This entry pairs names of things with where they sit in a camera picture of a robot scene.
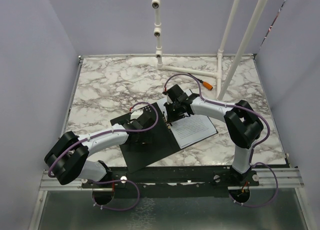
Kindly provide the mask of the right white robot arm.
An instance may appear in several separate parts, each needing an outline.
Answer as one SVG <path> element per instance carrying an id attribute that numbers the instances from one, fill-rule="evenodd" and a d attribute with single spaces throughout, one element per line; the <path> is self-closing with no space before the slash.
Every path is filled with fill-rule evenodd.
<path id="1" fill-rule="evenodd" d="M 235 104 L 207 100 L 201 94 L 187 94 L 177 84 L 164 89 L 163 94 L 166 96 L 164 107 L 169 124 L 192 115 L 210 117 L 226 124 L 229 136 L 235 144 L 230 181 L 234 185 L 246 182 L 247 172 L 251 168 L 253 146 L 264 129 L 250 104 L 244 100 Z"/>

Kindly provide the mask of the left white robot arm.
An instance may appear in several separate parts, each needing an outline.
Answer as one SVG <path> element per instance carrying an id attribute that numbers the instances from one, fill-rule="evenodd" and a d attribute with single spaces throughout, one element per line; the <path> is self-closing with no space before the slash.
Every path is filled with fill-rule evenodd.
<path id="1" fill-rule="evenodd" d="M 56 178 L 61 185 L 69 184 L 77 178 L 87 178 L 99 187 L 107 186 L 112 179 L 111 170 L 103 161 L 93 162 L 87 158 L 111 146 L 134 142 L 143 132 L 156 126 L 159 119 L 157 112 L 155 119 L 145 110 L 137 112 L 141 114 L 133 112 L 134 119 L 121 120 L 112 127 L 95 133 L 64 133 L 44 158 L 49 167 L 48 176 Z"/>

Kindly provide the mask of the printed paper sheet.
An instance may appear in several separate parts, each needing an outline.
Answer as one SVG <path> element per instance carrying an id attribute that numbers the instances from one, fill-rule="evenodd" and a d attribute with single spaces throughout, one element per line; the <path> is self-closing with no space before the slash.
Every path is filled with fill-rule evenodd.
<path id="1" fill-rule="evenodd" d="M 170 127 L 180 149 L 189 147 L 218 131 L 207 116 L 192 115 L 173 122 Z"/>

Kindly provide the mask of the grey black folder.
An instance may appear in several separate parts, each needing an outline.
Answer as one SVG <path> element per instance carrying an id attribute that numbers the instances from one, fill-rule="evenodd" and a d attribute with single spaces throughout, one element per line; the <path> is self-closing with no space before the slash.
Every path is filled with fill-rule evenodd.
<path id="1" fill-rule="evenodd" d="M 123 144 L 120 146 L 128 171 L 134 173 L 146 166 L 162 160 L 176 152 L 179 152 L 180 147 L 172 133 L 167 129 L 166 124 L 163 121 L 162 111 L 166 111 L 164 103 L 166 98 L 162 98 L 153 103 L 153 106 L 158 112 L 157 125 L 146 132 L 151 133 L 151 144 Z"/>

